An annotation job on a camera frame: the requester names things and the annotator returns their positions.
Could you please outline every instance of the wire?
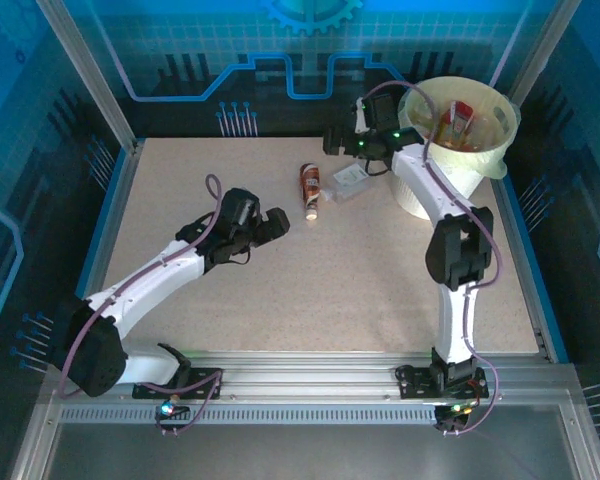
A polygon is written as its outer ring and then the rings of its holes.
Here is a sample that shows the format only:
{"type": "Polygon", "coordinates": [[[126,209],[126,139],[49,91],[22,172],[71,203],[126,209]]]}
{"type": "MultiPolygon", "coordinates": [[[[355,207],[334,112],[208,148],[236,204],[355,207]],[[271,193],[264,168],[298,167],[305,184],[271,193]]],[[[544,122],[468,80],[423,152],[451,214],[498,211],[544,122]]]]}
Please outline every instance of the wire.
{"type": "Polygon", "coordinates": [[[440,187],[440,189],[444,192],[444,194],[447,196],[447,198],[451,202],[453,202],[455,205],[457,205],[458,208],[460,208],[460,210],[462,210],[464,213],[466,213],[467,216],[471,219],[471,221],[477,225],[477,227],[480,229],[482,234],[485,236],[485,238],[489,242],[489,245],[491,245],[491,248],[493,249],[493,253],[496,257],[496,273],[493,276],[493,278],[487,282],[484,282],[481,284],[476,283],[475,285],[467,288],[467,291],[465,293],[464,308],[463,308],[463,313],[462,313],[462,335],[463,335],[464,344],[466,345],[467,349],[471,352],[471,354],[474,357],[476,357],[478,360],[480,360],[481,362],[486,364],[493,372],[493,377],[494,377],[493,396],[491,397],[491,400],[489,401],[489,406],[487,408],[487,411],[476,423],[474,423],[470,427],[465,427],[462,430],[459,430],[459,431],[456,430],[453,432],[456,436],[458,436],[458,435],[463,435],[465,433],[469,433],[469,432],[475,430],[478,427],[478,425],[480,425],[482,422],[484,422],[485,419],[491,414],[491,411],[493,410],[493,407],[495,406],[496,399],[498,398],[498,396],[500,394],[500,377],[498,375],[498,370],[496,369],[495,365],[493,365],[493,363],[491,363],[489,360],[487,360],[486,358],[484,358],[480,354],[478,354],[478,352],[473,347],[473,345],[471,345],[471,342],[469,341],[469,326],[468,326],[468,324],[469,324],[469,306],[470,306],[470,302],[471,302],[470,294],[473,290],[490,287],[498,281],[498,279],[500,278],[500,275],[502,273],[502,270],[504,268],[503,262],[502,262],[502,254],[500,253],[500,249],[496,245],[496,242],[493,239],[493,236],[489,232],[489,229],[480,221],[480,219],[471,211],[471,209],[469,207],[467,207],[462,201],[460,201],[460,199],[458,197],[456,197],[454,195],[454,193],[447,187],[445,182],[436,174],[436,172],[431,167],[431,160],[429,159],[429,146],[431,145],[431,139],[435,138],[436,134],[438,133],[438,124],[435,121],[435,119],[438,118],[438,112],[436,109],[436,105],[433,102],[433,99],[427,93],[425,93],[419,86],[414,85],[411,82],[407,82],[407,81],[403,81],[403,80],[390,80],[388,82],[381,83],[380,85],[377,85],[374,88],[372,88],[371,90],[369,90],[369,92],[367,92],[364,95],[364,97],[362,97],[362,98],[364,100],[364,99],[370,97],[371,95],[373,95],[374,93],[376,93],[378,90],[385,88],[385,87],[393,86],[393,85],[411,88],[411,89],[415,90],[416,92],[418,92],[420,95],[422,95],[422,98],[424,98],[424,101],[426,102],[427,106],[429,107],[429,110],[431,111],[431,118],[434,119],[433,128],[431,129],[429,136],[426,138],[426,140],[424,142],[424,147],[422,149],[422,160],[423,160],[425,169],[427,170],[427,172],[429,172],[429,175],[431,176],[433,181],[438,185],[438,187],[440,187]]]}
{"type": "Polygon", "coordinates": [[[220,371],[217,371],[213,375],[210,375],[209,377],[205,378],[204,380],[201,380],[198,383],[189,385],[188,387],[185,387],[185,388],[176,388],[176,389],[163,388],[158,385],[154,385],[153,383],[143,383],[142,384],[143,386],[145,386],[147,388],[151,388],[152,390],[155,390],[156,392],[182,394],[182,393],[186,393],[190,390],[200,388],[201,386],[206,385],[207,383],[213,381],[213,385],[209,389],[209,393],[207,394],[207,397],[204,399],[204,402],[202,403],[202,405],[200,406],[200,409],[196,412],[196,414],[193,416],[191,421],[189,421],[189,423],[187,423],[186,425],[183,425],[182,427],[173,427],[172,429],[169,430],[169,429],[166,429],[163,427],[162,423],[160,422],[160,415],[159,414],[156,415],[156,427],[158,427],[160,429],[160,431],[162,432],[162,435],[172,435],[174,437],[177,437],[179,434],[184,433],[187,430],[189,430],[191,427],[193,427],[193,425],[195,425],[198,422],[198,420],[200,420],[200,417],[202,417],[202,414],[205,411],[205,409],[207,408],[207,405],[209,404],[211,397],[213,397],[213,394],[215,393],[216,389],[218,388],[218,385],[220,384],[221,377],[222,377],[222,373],[220,371]]]}
{"type": "Polygon", "coordinates": [[[247,254],[247,258],[244,260],[244,262],[237,262],[235,260],[227,260],[224,263],[225,264],[232,263],[234,265],[240,265],[240,266],[246,265],[251,260],[251,248],[249,248],[249,250],[247,250],[245,253],[247,254]]]}
{"type": "Polygon", "coordinates": [[[474,379],[469,380],[467,383],[471,385],[471,388],[476,393],[476,404],[472,408],[478,408],[480,406],[480,385],[474,379]]]}
{"type": "Polygon", "coordinates": [[[78,388],[77,390],[67,394],[67,393],[65,393],[65,386],[66,386],[67,378],[69,377],[69,370],[71,369],[71,365],[73,364],[73,360],[76,356],[76,352],[78,351],[78,348],[82,344],[84,337],[89,332],[89,329],[93,326],[93,324],[96,322],[96,320],[98,320],[100,315],[102,315],[102,313],[107,308],[109,308],[111,305],[113,305],[116,302],[116,299],[119,298],[125,292],[125,290],[127,290],[130,286],[132,286],[134,283],[136,283],[142,277],[149,274],[156,268],[179,257],[183,253],[186,253],[189,250],[196,248],[205,238],[207,238],[209,236],[209,234],[211,233],[211,230],[213,229],[216,222],[218,221],[218,217],[220,216],[220,207],[222,205],[222,183],[220,183],[220,180],[218,179],[218,177],[216,177],[214,174],[211,173],[211,174],[207,175],[207,177],[205,178],[205,185],[207,186],[207,190],[209,191],[209,194],[216,200],[216,208],[213,212],[213,216],[211,217],[211,221],[209,221],[209,225],[207,225],[207,228],[200,234],[200,236],[198,238],[196,238],[189,245],[181,248],[180,250],[178,250],[170,255],[167,255],[166,257],[164,257],[160,260],[156,260],[155,262],[147,265],[145,268],[143,268],[139,272],[133,274],[131,277],[129,277],[129,279],[127,281],[125,281],[122,285],[120,285],[111,294],[111,296],[109,298],[107,298],[102,303],[102,305],[100,305],[95,310],[95,312],[93,312],[93,314],[89,317],[89,319],[86,321],[86,323],[80,329],[80,332],[78,332],[78,335],[76,335],[76,338],[73,341],[73,343],[71,344],[71,348],[69,349],[69,353],[67,354],[67,358],[64,361],[64,365],[62,366],[60,381],[58,382],[58,396],[60,398],[66,399],[66,398],[72,397],[82,391],[80,388],[78,388]],[[215,183],[215,187],[216,187],[215,191],[211,188],[212,180],[215,183]]]}
{"type": "Polygon", "coordinates": [[[391,171],[389,168],[385,168],[381,172],[370,172],[369,165],[371,165],[371,160],[367,160],[367,163],[364,164],[364,173],[366,173],[370,177],[379,177],[380,175],[384,175],[385,173],[388,173],[391,171]]]}

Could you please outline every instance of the speckled table surface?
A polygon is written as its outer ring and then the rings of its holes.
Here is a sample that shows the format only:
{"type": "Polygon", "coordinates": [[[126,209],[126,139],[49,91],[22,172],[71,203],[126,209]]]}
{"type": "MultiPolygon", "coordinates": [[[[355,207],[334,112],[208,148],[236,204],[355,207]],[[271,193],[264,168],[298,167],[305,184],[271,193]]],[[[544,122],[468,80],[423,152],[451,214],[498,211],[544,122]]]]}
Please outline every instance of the speckled table surface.
{"type": "MultiPolygon", "coordinates": [[[[180,227],[212,210],[204,186],[244,187],[262,210],[283,208],[289,233],[223,265],[153,309],[128,339],[190,350],[428,352],[438,329],[437,288],[424,263],[433,231],[402,210],[387,176],[342,205],[304,219],[298,170],[325,177],[352,162],[328,157],[319,138],[148,139],[118,232],[105,285],[136,270],[180,227]]],[[[478,294],[475,343],[497,353],[537,352],[533,330],[490,183],[472,196],[496,217],[505,271],[478,294]]],[[[493,275],[493,265],[486,278],[493,275]]]]}

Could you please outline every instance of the tube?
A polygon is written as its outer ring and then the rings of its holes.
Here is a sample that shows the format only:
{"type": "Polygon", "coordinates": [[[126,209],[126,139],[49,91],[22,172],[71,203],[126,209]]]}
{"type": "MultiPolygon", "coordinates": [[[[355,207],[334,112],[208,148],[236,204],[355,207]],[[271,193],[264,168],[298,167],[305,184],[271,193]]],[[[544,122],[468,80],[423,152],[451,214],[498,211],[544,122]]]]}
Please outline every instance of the tube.
{"type": "Polygon", "coordinates": [[[313,163],[300,167],[300,186],[307,220],[318,218],[318,197],[320,196],[320,171],[313,163]]]}

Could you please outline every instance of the transparent package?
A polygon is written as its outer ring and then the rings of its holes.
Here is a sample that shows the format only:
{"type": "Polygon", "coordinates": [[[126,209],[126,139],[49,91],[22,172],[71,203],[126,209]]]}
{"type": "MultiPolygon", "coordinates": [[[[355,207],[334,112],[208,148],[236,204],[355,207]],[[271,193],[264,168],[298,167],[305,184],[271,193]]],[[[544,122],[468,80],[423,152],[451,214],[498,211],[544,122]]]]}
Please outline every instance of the transparent package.
{"type": "Polygon", "coordinates": [[[358,196],[372,186],[371,177],[358,163],[329,175],[321,190],[322,198],[338,204],[358,196]]]}

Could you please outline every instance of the gear logo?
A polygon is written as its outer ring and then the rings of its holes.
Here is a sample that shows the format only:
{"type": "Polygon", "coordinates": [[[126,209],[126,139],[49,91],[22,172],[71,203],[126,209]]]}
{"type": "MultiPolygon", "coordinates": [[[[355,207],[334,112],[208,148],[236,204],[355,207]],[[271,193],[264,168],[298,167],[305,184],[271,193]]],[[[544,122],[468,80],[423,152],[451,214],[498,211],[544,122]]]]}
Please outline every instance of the gear logo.
{"type": "Polygon", "coordinates": [[[38,32],[35,0],[0,0],[0,30],[16,48],[24,49],[38,32]]]}
{"type": "Polygon", "coordinates": [[[316,31],[327,33],[329,27],[338,28],[344,19],[352,18],[352,11],[362,7],[361,0],[262,0],[269,18],[278,20],[281,27],[291,27],[293,33],[303,30],[307,35],[316,31]]]}

